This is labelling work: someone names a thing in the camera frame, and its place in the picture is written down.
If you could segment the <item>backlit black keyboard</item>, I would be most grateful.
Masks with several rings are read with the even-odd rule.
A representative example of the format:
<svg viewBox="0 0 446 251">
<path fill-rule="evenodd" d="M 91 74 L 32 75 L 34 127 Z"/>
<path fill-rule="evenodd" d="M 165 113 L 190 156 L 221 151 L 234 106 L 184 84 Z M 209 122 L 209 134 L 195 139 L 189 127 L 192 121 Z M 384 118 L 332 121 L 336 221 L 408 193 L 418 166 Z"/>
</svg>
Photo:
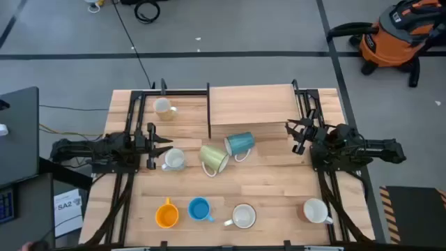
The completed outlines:
<svg viewBox="0 0 446 251">
<path fill-rule="evenodd" d="M 0 189 L 0 224 L 16 218 L 15 190 L 12 187 Z"/>
</svg>

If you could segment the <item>black metal rig frame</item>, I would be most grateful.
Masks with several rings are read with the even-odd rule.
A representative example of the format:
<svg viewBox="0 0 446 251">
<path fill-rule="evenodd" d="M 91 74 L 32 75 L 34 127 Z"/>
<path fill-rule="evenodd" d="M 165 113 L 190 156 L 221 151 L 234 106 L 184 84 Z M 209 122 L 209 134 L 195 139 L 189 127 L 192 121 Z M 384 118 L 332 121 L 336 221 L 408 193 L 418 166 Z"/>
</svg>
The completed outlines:
<svg viewBox="0 0 446 251">
<path fill-rule="evenodd" d="M 173 121 L 160 121 L 153 112 L 156 98 L 164 96 L 178 108 Z M 111 239 L 125 234 L 128 247 L 148 247 L 150 251 L 301 251 L 306 245 L 328 245 L 342 239 L 339 223 L 333 228 L 304 222 L 298 204 L 320 197 L 317 173 L 308 154 L 292 152 L 293 140 L 261 139 L 248 159 L 230 162 L 229 169 L 215 178 L 207 177 L 199 162 L 203 144 L 222 144 L 213 139 L 208 127 L 209 90 L 150 90 L 146 96 L 144 122 L 154 123 L 159 136 L 171 139 L 172 146 L 184 150 L 187 167 L 181 172 L 150 170 L 142 160 L 134 175 L 128 206 L 116 216 Z M 169 197 L 178 208 L 178 222 L 168 229 L 155 221 L 157 209 Z M 211 206 L 214 222 L 193 220 L 187 208 L 195 197 Z M 256 211 L 256 222 L 249 229 L 224 226 L 233 209 L 249 204 Z"/>
</svg>

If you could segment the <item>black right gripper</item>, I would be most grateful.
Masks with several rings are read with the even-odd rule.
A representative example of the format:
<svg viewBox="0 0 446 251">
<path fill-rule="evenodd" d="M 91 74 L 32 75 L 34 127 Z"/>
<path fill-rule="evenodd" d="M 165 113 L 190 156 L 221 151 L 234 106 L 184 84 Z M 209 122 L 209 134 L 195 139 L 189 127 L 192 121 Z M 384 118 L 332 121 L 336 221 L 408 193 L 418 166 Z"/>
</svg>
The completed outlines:
<svg viewBox="0 0 446 251">
<path fill-rule="evenodd" d="M 289 119 L 286 123 L 294 123 L 297 126 L 304 126 L 303 129 L 296 130 L 288 124 L 285 125 L 286 132 L 291 135 L 297 144 L 292 148 L 292 152 L 302 155 L 305 151 L 305 142 L 313 142 L 315 139 L 323 140 L 327 133 L 327 126 L 315 126 L 313 118 L 303 118 L 300 120 Z"/>
</svg>

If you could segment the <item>yellow patterned mug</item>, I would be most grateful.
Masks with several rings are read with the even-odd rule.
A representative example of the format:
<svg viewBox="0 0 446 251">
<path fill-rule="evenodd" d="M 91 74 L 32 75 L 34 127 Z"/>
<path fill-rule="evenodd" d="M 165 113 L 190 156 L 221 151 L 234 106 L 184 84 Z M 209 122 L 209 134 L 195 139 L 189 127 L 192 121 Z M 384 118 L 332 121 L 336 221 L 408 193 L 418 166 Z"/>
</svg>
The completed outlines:
<svg viewBox="0 0 446 251">
<path fill-rule="evenodd" d="M 167 98 L 156 99 L 153 103 L 153 109 L 162 121 L 173 120 L 178 113 L 178 109 L 172 106 L 171 101 Z"/>
</svg>

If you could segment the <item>wooden shelf with black legs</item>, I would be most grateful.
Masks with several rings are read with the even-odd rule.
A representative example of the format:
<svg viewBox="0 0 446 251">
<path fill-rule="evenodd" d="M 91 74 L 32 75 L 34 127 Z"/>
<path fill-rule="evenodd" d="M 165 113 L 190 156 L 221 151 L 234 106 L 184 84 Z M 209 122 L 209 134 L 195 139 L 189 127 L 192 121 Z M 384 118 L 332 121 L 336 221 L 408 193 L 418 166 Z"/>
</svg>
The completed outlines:
<svg viewBox="0 0 446 251">
<path fill-rule="evenodd" d="M 208 104 L 213 139 L 242 132 L 261 139 L 286 138 L 285 123 L 300 118 L 292 84 L 213 86 Z"/>
</svg>

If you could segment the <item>red mug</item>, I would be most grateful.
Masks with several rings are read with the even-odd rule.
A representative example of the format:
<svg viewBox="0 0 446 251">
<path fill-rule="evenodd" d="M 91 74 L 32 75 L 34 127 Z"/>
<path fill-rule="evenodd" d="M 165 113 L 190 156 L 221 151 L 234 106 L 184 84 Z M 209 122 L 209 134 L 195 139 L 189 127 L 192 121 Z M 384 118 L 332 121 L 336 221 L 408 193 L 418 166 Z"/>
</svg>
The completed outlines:
<svg viewBox="0 0 446 251">
<path fill-rule="evenodd" d="M 311 198 L 304 202 L 302 212 L 305 220 L 314 224 L 332 225 L 333 219 L 328 215 L 327 205 L 320 199 Z"/>
</svg>

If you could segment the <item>black hazard-striped mat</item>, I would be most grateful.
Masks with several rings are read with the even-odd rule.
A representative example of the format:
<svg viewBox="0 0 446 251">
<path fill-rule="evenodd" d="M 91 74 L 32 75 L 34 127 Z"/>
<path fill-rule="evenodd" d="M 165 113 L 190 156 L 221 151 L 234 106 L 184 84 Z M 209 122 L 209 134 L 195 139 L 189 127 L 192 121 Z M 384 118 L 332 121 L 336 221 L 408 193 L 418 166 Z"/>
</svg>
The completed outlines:
<svg viewBox="0 0 446 251">
<path fill-rule="evenodd" d="M 381 186 L 392 244 L 446 248 L 446 191 Z"/>
</svg>

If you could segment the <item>orange mug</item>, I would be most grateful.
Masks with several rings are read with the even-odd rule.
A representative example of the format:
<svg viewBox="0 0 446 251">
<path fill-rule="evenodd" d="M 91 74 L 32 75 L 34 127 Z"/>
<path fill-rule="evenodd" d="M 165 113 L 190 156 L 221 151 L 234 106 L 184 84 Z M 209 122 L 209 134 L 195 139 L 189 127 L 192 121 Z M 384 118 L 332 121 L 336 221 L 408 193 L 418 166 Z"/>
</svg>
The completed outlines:
<svg viewBox="0 0 446 251">
<path fill-rule="evenodd" d="M 171 199 L 167 197 L 165 203 L 157 209 L 155 221 L 159 227 L 168 229 L 172 228 L 178 222 L 178 219 L 178 208 L 171 202 Z"/>
</svg>

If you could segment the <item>light green mug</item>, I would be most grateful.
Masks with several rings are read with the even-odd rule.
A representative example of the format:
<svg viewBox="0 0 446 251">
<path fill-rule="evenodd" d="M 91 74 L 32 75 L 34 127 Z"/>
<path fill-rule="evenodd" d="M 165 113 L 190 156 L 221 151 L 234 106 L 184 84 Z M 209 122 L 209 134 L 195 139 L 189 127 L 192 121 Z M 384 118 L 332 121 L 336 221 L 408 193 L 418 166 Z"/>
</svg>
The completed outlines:
<svg viewBox="0 0 446 251">
<path fill-rule="evenodd" d="M 212 178 L 225 169 L 229 154 L 214 146 L 205 145 L 200 149 L 199 159 L 205 174 Z"/>
</svg>

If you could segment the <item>teal mug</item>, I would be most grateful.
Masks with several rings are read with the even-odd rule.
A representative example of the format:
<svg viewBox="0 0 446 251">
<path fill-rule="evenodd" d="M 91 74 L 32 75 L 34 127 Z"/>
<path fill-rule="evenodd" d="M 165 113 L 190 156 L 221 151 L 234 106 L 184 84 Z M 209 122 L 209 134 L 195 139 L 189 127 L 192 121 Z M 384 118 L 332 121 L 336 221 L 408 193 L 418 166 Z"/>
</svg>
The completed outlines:
<svg viewBox="0 0 446 251">
<path fill-rule="evenodd" d="M 252 133 L 244 132 L 225 137 L 224 145 L 227 153 L 234 157 L 236 162 L 243 162 L 254 147 L 255 139 Z"/>
</svg>

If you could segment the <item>dark grey desk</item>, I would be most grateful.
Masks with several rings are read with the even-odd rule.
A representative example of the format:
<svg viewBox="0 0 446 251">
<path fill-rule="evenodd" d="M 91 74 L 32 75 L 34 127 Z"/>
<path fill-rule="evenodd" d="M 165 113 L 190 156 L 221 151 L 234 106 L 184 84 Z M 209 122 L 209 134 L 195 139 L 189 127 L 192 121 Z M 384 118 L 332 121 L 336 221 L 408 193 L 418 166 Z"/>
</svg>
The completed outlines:
<svg viewBox="0 0 446 251">
<path fill-rule="evenodd" d="M 54 193 L 51 174 L 41 174 L 15 186 L 14 220 L 0 224 L 0 251 L 16 251 L 24 243 L 54 240 Z"/>
</svg>

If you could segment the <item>mustard yellow mug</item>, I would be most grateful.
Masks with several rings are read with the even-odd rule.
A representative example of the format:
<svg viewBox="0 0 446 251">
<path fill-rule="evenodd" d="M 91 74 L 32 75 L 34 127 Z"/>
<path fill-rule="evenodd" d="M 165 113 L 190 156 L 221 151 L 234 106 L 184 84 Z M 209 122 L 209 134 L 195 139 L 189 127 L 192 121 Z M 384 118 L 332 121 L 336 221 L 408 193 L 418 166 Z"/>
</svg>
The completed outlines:
<svg viewBox="0 0 446 251">
<path fill-rule="evenodd" d="M 231 219 L 224 222 L 224 226 L 235 225 L 241 229 L 249 229 L 255 222 L 255 209 L 249 204 L 239 204 L 233 209 Z"/>
</svg>

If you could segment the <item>grey cabinet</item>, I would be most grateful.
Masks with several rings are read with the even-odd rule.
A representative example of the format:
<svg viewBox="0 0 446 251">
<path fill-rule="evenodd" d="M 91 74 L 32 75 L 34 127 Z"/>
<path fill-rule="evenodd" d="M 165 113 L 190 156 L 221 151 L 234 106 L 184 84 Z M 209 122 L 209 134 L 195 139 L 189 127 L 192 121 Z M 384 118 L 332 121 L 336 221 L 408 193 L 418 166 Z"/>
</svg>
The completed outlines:
<svg viewBox="0 0 446 251">
<path fill-rule="evenodd" d="M 8 134 L 0 137 L 0 187 L 38 174 L 39 89 L 35 86 L 5 93 L 0 99 L 10 104 L 0 111 L 0 124 Z"/>
</svg>

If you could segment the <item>light blue mug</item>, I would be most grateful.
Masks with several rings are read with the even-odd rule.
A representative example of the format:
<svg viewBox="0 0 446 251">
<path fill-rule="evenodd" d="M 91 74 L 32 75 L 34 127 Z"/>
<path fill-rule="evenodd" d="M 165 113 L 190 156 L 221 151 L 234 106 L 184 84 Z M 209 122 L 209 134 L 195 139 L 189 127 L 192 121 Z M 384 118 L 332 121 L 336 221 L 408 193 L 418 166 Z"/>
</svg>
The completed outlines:
<svg viewBox="0 0 446 251">
<path fill-rule="evenodd" d="M 211 206 L 207 199 L 203 197 L 195 197 L 189 203 L 187 208 L 189 216 L 196 221 L 208 220 L 214 222 L 215 219 L 211 216 Z"/>
</svg>

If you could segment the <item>black desk crossbar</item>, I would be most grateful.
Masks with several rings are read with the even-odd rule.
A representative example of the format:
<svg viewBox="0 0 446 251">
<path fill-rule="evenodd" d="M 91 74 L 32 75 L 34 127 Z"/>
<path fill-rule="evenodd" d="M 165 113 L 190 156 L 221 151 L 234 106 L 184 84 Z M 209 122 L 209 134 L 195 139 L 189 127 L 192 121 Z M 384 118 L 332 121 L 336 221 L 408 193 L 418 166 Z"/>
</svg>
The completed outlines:
<svg viewBox="0 0 446 251">
<path fill-rule="evenodd" d="M 39 158 L 38 173 L 52 174 L 55 180 L 62 183 L 67 183 L 83 190 L 89 190 L 93 183 L 93 179 L 90 176 L 86 176 L 82 173 L 73 171 L 44 158 Z"/>
</svg>

